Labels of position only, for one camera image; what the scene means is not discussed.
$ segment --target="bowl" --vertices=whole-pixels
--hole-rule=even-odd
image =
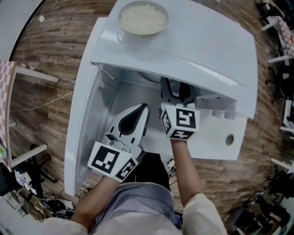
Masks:
[[[120,22],[120,17],[121,17],[122,12],[124,10],[126,10],[130,6],[141,6],[141,5],[143,5],[143,6],[145,6],[145,5],[154,6],[157,11],[161,11],[164,14],[165,18],[166,18],[166,24],[165,24],[165,26],[162,29],[160,29],[158,31],[154,31],[154,32],[149,33],[149,34],[141,34],[141,33],[131,32],[128,29],[126,29],[125,27],[123,27],[122,23]],[[133,35],[137,35],[137,36],[150,37],[150,36],[157,35],[158,33],[162,32],[167,27],[168,22],[169,22],[169,14],[168,14],[167,10],[163,6],[161,6],[160,4],[158,4],[156,2],[152,2],[152,1],[147,1],[147,0],[139,0],[139,1],[134,1],[134,2],[128,3],[123,8],[121,8],[119,10],[119,13],[118,13],[118,23],[119,23],[119,26],[124,31],[126,31],[126,32],[128,32],[130,34],[133,34]]]

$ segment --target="wooden floor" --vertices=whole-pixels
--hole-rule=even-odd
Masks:
[[[13,60],[23,62],[49,75],[60,78],[59,83],[40,81],[30,77],[17,77],[11,109],[19,110],[40,106],[74,90],[79,64],[88,37],[98,17],[107,16],[114,0],[58,0],[55,7],[44,12],[45,21],[40,23],[40,13],[53,5],[45,1],[32,22],[26,28]],[[201,1],[218,10],[215,1]],[[220,13],[241,24],[255,37],[258,57],[258,103],[254,120],[249,120],[243,146],[237,161],[195,160],[206,195],[215,203],[222,218],[235,206],[248,199],[266,185],[266,177],[272,172],[271,157],[287,159],[292,154],[287,137],[279,130],[283,104],[271,104],[273,88],[265,85],[272,79],[267,70],[267,60],[275,52],[273,38],[260,30],[262,24],[253,0],[221,0]],[[52,161],[44,169],[58,183],[43,183],[44,191],[59,195],[64,188],[64,152],[71,108],[72,94],[43,108],[33,111],[12,112],[17,126],[10,130],[11,148],[14,155],[24,153],[30,144],[46,143]],[[100,176],[93,173],[87,180],[88,187],[98,182]],[[77,196],[84,191],[82,187]],[[182,210],[177,184],[172,185],[175,208]],[[73,200],[64,192],[61,196]]]

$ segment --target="rice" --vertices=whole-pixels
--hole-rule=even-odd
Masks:
[[[154,34],[164,29],[167,18],[154,6],[129,6],[119,17],[119,23],[128,32],[134,34]]]

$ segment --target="white sleeve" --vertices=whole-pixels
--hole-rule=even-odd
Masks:
[[[186,204],[183,213],[184,235],[227,235],[214,206],[204,194],[196,194]]]
[[[42,235],[88,235],[83,225],[61,218],[48,218],[44,221]]]

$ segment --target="black and white marker cube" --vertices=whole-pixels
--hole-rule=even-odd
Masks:
[[[110,145],[95,142],[88,161],[88,167],[118,182],[123,180],[138,165],[129,152],[121,151]]]
[[[170,139],[188,140],[199,131],[200,111],[162,104],[161,123]]]

